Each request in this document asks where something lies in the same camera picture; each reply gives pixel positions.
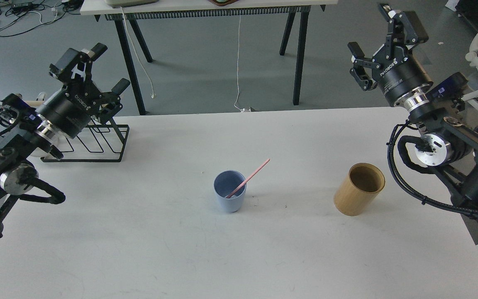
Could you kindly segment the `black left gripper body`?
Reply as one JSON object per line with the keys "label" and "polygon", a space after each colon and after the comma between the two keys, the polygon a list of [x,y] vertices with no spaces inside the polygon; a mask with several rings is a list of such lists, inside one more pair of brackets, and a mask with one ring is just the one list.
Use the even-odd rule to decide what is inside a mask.
{"label": "black left gripper body", "polygon": [[66,138],[75,138],[98,115],[105,93],[93,81],[79,76],[63,85],[38,108],[42,120],[49,121]]}

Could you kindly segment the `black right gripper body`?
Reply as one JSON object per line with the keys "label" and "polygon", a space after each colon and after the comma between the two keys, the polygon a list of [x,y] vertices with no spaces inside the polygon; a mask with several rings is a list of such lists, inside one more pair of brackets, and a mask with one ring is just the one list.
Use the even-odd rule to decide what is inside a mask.
{"label": "black right gripper body", "polygon": [[372,59],[381,67],[372,69],[372,78],[377,81],[389,106],[395,106],[400,97],[416,88],[427,92],[433,85],[430,76],[412,55],[412,50],[405,45],[394,45],[393,54],[388,59],[386,56],[385,45],[374,53]]}

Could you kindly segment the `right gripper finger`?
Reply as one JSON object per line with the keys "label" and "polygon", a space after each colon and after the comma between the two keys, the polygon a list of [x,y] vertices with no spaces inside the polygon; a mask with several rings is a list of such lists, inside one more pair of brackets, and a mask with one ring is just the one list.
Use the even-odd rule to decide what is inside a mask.
{"label": "right gripper finger", "polygon": [[387,3],[379,3],[378,9],[388,23],[385,38],[385,56],[393,56],[393,48],[404,46],[412,50],[429,40],[427,31],[415,11],[396,11]]}
{"label": "right gripper finger", "polygon": [[357,42],[349,42],[347,47],[351,52],[353,62],[350,74],[363,91],[374,90],[378,83],[368,75],[366,69],[380,70],[383,68],[383,64],[374,61],[374,59],[367,58]]}

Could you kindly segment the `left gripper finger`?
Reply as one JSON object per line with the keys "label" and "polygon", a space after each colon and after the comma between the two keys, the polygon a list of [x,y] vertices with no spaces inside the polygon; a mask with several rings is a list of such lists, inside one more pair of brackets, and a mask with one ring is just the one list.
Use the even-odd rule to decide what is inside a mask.
{"label": "left gripper finger", "polygon": [[92,64],[103,55],[107,49],[108,47],[100,42],[93,46],[91,50],[83,49],[77,51],[73,48],[69,48],[55,64],[50,64],[49,75],[61,83],[70,83],[73,78],[73,70],[78,63]]}
{"label": "left gripper finger", "polygon": [[130,85],[130,81],[122,78],[110,92],[103,92],[99,95],[98,112],[95,115],[100,124],[106,124],[122,109],[121,94]]}

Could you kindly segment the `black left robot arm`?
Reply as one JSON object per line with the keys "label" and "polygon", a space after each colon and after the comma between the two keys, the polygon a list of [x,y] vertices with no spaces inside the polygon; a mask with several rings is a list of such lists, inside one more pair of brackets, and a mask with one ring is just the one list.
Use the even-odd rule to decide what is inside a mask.
{"label": "black left robot arm", "polygon": [[20,199],[29,202],[60,204],[65,195],[39,178],[28,161],[34,152],[63,159],[58,149],[61,137],[73,139],[92,121],[99,127],[107,123],[117,130],[113,121],[122,108],[121,93],[130,85],[121,79],[111,91],[102,92],[93,82],[93,63],[107,50],[100,42],[92,49],[68,49],[49,67],[49,75],[62,87],[37,108],[21,95],[10,93],[0,100],[0,238],[3,220]]}

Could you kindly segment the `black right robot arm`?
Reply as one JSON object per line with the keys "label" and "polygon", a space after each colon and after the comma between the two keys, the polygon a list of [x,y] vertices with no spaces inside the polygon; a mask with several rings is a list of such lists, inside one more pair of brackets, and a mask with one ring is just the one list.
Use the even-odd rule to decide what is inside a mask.
{"label": "black right robot arm", "polygon": [[[454,73],[437,86],[413,56],[429,36],[414,11],[395,11],[380,2],[388,23],[385,42],[368,58],[357,42],[349,42],[350,74],[360,88],[380,88],[391,107],[403,107],[408,119],[394,127],[387,142],[387,161],[395,182],[409,195],[436,208],[478,222],[478,132],[461,122],[460,112],[478,92],[465,93],[467,79]],[[404,165],[421,174],[434,174],[447,187],[451,204],[435,201],[413,189],[394,161],[398,151]]]}

